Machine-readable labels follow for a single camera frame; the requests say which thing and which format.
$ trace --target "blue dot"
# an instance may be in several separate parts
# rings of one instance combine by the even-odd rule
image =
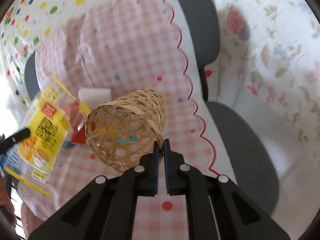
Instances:
[[[132,142],[135,142],[136,140],[138,140],[138,138],[135,137],[135,136],[130,136],[129,140],[132,141]]]
[[[118,140],[118,144],[125,144],[125,140]]]

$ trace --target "floral fabric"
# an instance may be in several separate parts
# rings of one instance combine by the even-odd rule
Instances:
[[[320,25],[304,0],[215,0],[221,51],[206,68],[209,100],[223,77],[285,118],[320,165]],[[219,86],[212,84],[219,80]]]

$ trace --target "metal screw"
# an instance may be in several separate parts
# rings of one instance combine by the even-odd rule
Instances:
[[[95,182],[96,182],[97,184],[102,184],[102,183],[104,183],[105,181],[106,181],[106,177],[105,177],[105,176],[96,177],[96,180],[95,180]]]
[[[188,170],[190,170],[190,166],[188,164],[181,164],[180,165],[180,170],[188,171]]]
[[[144,167],[142,165],[135,166],[134,171],[135,172],[143,172]]]
[[[229,178],[228,178],[226,175],[220,175],[220,176],[218,177],[218,180],[219,180],[220,182],[222,182],[222,183],[226,183],[226,182],[228,182]]]

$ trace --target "green dot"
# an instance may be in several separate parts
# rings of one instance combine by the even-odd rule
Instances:
[[[50,10],[50,14],[54,14],[58,10],[57,6],[53,6]]]
[[[33,39],[33,45],[37,45],[38,42],[39,42],[39,37],[35,37],[35,38]]]

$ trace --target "polka dot fabric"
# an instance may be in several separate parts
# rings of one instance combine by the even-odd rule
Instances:
[[[115,0],[15,0],[0,24],[0,62],[4,73],[7,70],[12,73],[7,81],[21,113],[29,105],[23,104],[29,102],[24,84],[24,69],[36,46],[58,26],[106,1]],[[28,45],[27,51],[23,50],[25,45]],[[15,54],[18,57],[10,62],[10,56]],[[16,71],[15,65],[19,66],[21,72]],[[19,96],[14,93],[16,90],[19,91]]]
[[[116,0],[93,8],[52,31],[38,46],[38,81],[45,86],[52,73],[74,95],[80,87],[97,87],[110,88],[113,98],[143,87],[153,88],[166,101],[164,137],[170,139],[171,149],[208,175],[218,171],[234,178],[227,153],[219,147],[223,145],[221,139],[217,141],[219,133],[202,101],[191,36],[181,15],[177,0]],[[173,18],[180,19],[179,25],[172,22]],[[186,44],[189,51],[180,48],[181,39],[181,47]],[[92,158],[86,146],[62,149],[57,164],[45,184],[52,196],[19,184],[23,201],[42,219],[96,176],[119,175]],[[161,164],[158,195],[138,198],[132,239],[187,238],[185,199],[167,195]]]

